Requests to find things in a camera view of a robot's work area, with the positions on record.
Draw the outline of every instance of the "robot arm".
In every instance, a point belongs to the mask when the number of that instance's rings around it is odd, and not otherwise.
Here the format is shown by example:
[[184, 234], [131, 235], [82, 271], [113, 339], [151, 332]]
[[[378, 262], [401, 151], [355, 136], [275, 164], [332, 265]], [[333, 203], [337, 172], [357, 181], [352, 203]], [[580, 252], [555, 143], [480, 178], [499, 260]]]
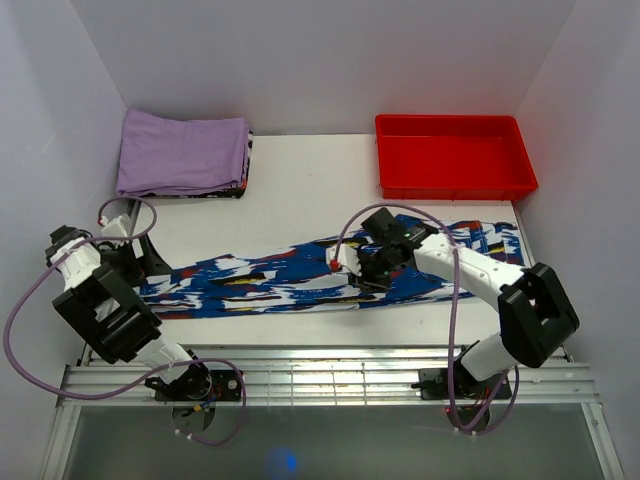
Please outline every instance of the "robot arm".
[[[412, 266], [454, 280], [453, 249], [460, 259], [460, 287], [491, 305], [500, 331], [473, 344], [456, 360], [456, 382], [472, 386], [515, 365], [540, 367], [579, 326], [578, 317], [555, 272], [545, 264], [524, 268], [496, 261], [466, 247], [453, 247], [446, 235], [425, 224], [406, 228], [387, 209], [362, 224], [380, 248], [374, 253], [342, 245], [338, 263], [350, 283], [384, 291], [391, 272]], [[332, 262], [335, 247], [328, 250]]]
[[[102, 229], [108, 236], [127, 236], [130, 220], [122, 215]], [[86, 231], [63, 226], [51, 234], [47, 249], [51, 265], [63, 253], [69, 257], [58, 267], [64, 292], [53, 301], [56, 311], [106, 362], [143, 363], [150, 368], [195, 359], [159, 330], [160, 319], [134, 291], [147, 275], [168, 274], [170, 267], [158, 256], [147, 236], [140, 239], [143, 252], [136, 257], [130, 242], [91, 242]], [[156, 398], [198, 400], [212, 388], [210, 371], [202, 364], [176, 366], [159, 372], [145, 385]]]

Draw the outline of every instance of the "red plastic bin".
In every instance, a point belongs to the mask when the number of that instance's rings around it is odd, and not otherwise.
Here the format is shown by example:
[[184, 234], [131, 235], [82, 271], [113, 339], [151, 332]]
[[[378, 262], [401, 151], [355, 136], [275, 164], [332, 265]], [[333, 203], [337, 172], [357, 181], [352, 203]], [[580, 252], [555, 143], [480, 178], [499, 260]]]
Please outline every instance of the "red plastic bin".
[[538, 188], [515, 118], [378, 115], [384, 198], [520, 200]]

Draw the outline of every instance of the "white table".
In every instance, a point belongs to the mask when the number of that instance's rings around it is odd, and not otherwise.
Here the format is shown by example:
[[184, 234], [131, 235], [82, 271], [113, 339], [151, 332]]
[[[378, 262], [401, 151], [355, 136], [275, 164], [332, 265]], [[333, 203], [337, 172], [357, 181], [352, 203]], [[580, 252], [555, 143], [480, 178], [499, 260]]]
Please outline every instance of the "white table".
[[[150, 236], [160, 255], [177, 267], [337, 234], [353, 213], [381, 200], [373, 135], [256, 137], [242, 199], [152, 200], [159, 219]], [[445, 221], [517, 222], [510, 202], [409, 204]], [[149, 210], [142, 208], [137, 230], [149, 219]], [[527, 258], [524, 242], [523, 253]], [[498, 316], [491, 307], [476, 298], [460, 303], [456, 343], [497, 331]], [[162, 330], [187, 345], [445, 345], [450, 305], [169, 320]]]

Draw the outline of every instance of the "white wall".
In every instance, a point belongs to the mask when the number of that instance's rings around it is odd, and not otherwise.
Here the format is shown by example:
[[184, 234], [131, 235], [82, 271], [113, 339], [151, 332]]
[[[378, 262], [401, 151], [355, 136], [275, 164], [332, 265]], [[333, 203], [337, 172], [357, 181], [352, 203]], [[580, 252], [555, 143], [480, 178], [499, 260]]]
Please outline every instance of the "white wall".
[[537, 260], [582, 320], [570, 344], [603, 392], [627, 478], [640, 478], [640, 10], [579, 0], [517, 114], [539, 190], [521, 204]]
[[363, 133], [514, 114], [575, 0], [72, 0], [129, 107]]
[[[91, 227], [113, 194], [125, 113], [91, 40], [65, 0], [0, 2], [0, 320], [44, 267], [48, 234], [63, 223]], [[15, 351], [59, 385], [82, 343], [57, 316], [51, 280], [20, 315]], [[0, 358], [0, 478], [36, 478], [55, 397]]]

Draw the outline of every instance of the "purple towel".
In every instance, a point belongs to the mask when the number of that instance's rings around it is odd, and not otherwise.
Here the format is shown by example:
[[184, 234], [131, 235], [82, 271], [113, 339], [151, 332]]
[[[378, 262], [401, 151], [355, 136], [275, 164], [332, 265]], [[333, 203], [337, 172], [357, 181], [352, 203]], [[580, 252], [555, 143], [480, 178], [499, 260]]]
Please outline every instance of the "purple towel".
[[179, 122], [129, 110], [118, 195], [199, 195], [238, 185], [248, 134], [244, 118]]

